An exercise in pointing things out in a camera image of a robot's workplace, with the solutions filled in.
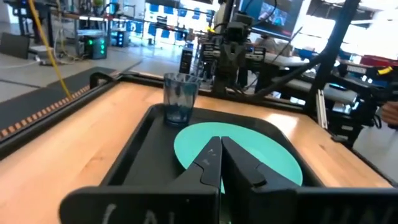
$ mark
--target black rubber mat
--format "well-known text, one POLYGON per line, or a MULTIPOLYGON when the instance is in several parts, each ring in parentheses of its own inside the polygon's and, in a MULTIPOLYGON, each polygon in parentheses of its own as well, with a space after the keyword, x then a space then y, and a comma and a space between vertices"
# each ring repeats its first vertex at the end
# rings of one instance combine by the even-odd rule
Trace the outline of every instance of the black rubber mat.
MULTIPOLYGON (((110 74, 114 71, 114 69, 109 68, 93 67, 70 76, 64 81, 71 94, 83 93, 88 89, 89 77, 92 73, 104 72, 110 74)), ((57 106, 66 103, 66 97, 60 82, 53 82, 47 88, 34 90, 0 103, 0 139, 56 109, 55 103, 58 102, 57 106)))

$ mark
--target turquoise round plate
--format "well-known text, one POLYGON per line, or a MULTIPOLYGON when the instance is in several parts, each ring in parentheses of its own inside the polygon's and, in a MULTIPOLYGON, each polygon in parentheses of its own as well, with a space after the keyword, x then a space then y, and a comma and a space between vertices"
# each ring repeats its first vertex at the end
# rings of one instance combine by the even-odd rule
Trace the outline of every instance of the turquoise round plate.
POLYGON ((187 168, 213 136, 230 137, 271 169, 302 184, 301 168, 284 147, 256 131, 227 123, 199 123, 181 130, 174 140, 174 151, 181 165, 187 168))

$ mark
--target red object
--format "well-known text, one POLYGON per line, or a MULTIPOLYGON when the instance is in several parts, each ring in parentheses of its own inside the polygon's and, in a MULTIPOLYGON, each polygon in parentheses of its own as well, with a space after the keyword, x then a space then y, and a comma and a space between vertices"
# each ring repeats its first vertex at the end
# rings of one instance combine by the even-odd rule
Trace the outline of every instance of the red object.
POLYGON ((398 60, 373 55, 364 55, 361 59, 361 64, 374 67, 398 66, 398 60))

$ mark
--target black tray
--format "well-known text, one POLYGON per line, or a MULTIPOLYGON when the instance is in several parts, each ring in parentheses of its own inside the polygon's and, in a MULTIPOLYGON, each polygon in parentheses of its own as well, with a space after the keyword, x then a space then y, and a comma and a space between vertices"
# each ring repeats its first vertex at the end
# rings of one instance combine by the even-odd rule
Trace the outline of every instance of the black tray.
MULTIPOLYGON (((183 128, 165 125, 163 114, 163 104, 148 109, 101 185, 165 185, 184 171, 174 154, 174 139, 183 128)), ((198 108, 193 110, 190 124, 209 121, 236 124, 269 136, 296 158, 303 172, 303 186, 323 186, 289 140, 273 124, 247 116, 198 108)))

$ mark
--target computer monitor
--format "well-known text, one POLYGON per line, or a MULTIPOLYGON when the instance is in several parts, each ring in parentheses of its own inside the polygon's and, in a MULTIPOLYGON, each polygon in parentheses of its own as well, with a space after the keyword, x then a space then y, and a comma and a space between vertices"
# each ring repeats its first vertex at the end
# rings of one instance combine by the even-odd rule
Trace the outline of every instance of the computer monitor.
POLYGON ((277 0, 277 7, 269 16, 274 10, 275 0, 241 0, 239 10, 247 8, 247 15, 254 18, 256 25, 252 28, 253 32, 289 40, 293 36, 302 3, 303 0, 277 0))

